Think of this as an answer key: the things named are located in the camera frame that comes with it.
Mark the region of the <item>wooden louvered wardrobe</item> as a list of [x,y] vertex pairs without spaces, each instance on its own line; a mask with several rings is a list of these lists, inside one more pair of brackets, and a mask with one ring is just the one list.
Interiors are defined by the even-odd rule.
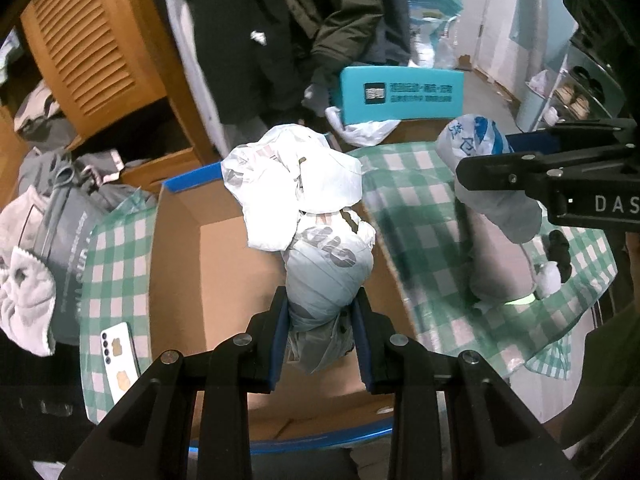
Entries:
[[1,0],[1,32],[16,32],[1,86],[1,177],[26,143],[14,117],[44,82],[73,128],[76,154],[114,148],[139,167],[125,182],[156,192],[163,180],[216,162],[162,17],[162,0]]

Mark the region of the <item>grey clothes pile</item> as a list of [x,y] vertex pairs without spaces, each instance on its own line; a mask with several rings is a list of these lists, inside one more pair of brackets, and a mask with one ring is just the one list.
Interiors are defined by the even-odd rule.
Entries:
[[18,170],[17,194],[22,195],[32,186],[41,197],[49,198],[56,182],[70,182],[107,211],[134,194],[142,200],[154,200],[148,192],[119,182],[124,169],[116,150],[73,158],[64,148],[47,152],[32,148]]

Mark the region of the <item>blue white large bag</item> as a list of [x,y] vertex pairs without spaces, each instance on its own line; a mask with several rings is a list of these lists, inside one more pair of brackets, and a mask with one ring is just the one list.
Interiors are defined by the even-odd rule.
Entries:
[[458,57],[454,32],[463,11],[462,0],[408,0],[411,64],[454,70]]

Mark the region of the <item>grey sock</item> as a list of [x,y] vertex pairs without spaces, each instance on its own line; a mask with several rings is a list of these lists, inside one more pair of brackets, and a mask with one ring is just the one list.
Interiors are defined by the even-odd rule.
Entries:
[[562,278],[555,261],[548,261],[536,267],[535,295],[539,300],[546,299],[561,289]]

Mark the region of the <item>grey tote bag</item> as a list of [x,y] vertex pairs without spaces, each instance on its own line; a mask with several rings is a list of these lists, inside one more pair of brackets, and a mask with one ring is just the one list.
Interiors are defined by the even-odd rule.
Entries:
[[58,186],[44,215],[36,253],[51,272],[56,287],[51,321],[53,338],[61,344],[79,344],[79,304],[89,238],[106,211],[83,190]]

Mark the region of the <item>white grey towel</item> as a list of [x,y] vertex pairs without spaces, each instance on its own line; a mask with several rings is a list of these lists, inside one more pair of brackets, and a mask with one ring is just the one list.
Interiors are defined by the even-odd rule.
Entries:
[[52,356],[56,286],[34,255],[49,200],[33,186],[1,211],[1,330],[34,356]]

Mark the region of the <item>shoe rack with shoes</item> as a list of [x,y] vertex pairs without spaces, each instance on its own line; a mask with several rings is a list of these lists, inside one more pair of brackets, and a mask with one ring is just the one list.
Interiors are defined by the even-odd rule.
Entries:
[[616,118],[626,106],[624,92],[608,69],[572,40],[557,72],[545,68],[525,85],[515,123],[523,131]]

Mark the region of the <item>white plastic bag under box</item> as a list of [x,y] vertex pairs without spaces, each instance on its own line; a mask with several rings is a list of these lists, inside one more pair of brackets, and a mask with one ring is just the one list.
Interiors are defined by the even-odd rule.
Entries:
[[304,91],[302,104],[318,117],[328,121],[338,136],[356,148],[370,148],[381,144],[400,125],[400,120],[386,119],[380,122],[357,122],[346,125],[342,121],[341,110],[330,105],[329,90],[320,84],[310,84]]

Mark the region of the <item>light green plastic bag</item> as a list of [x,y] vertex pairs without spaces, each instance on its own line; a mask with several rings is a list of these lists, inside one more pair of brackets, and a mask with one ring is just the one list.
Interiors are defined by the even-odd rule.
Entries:
[[506,306],[514,306],[514,307],[528,306],[529,304],[532,304],[535,301],[536,301],[536,296],[534,294],[529,294],[523,298],[518,298],[518,299],[506,302]]

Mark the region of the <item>white smartphone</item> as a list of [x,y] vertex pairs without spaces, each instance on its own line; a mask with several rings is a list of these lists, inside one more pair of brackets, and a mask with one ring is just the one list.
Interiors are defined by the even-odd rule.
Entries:
[[107,385],[116,404],[139,378],[130,328],[120,322],[100,333]]

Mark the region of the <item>dark hanging jackets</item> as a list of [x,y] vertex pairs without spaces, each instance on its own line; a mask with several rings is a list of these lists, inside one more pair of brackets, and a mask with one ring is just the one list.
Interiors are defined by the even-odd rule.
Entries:
[[355,65],[410,58],[408,0],[191,0],[196,58],[218,117],[295,120],[308,90]]

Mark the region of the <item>teal shipping box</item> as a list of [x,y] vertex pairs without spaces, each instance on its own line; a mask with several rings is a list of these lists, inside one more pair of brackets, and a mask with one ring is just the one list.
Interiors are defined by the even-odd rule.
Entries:
[[411,66],[349,66],[331,92],[345,125],[462,114],[464,73]]

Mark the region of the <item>brown cardboard box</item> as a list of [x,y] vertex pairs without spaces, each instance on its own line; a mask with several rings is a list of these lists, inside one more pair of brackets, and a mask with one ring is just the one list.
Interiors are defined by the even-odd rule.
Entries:
[[449,119],[403,120],[383,140],[383,144],[433,142],[448,125]]

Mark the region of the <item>green checkered tablecloth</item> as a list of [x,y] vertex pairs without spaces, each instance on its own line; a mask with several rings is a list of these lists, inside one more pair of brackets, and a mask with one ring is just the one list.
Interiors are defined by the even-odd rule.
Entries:
[[[574,326],[604,295],[616,264],[604,234],[568,228],[572,277],[528,306],[474,309],[468,289],[471,244],[450,170],[426,142],[360,148],[359,211],[374,226],[374,268],[364,285],[396,328],[445,354],[473,349],[508,376],[519,368],[554,379],[579,374]],[[126,322],[141,367],[150,347],[149,286],[157,206],[96,232],[85,272],[80,320],[82,393],[90,420],[112,408],[100,333]]]

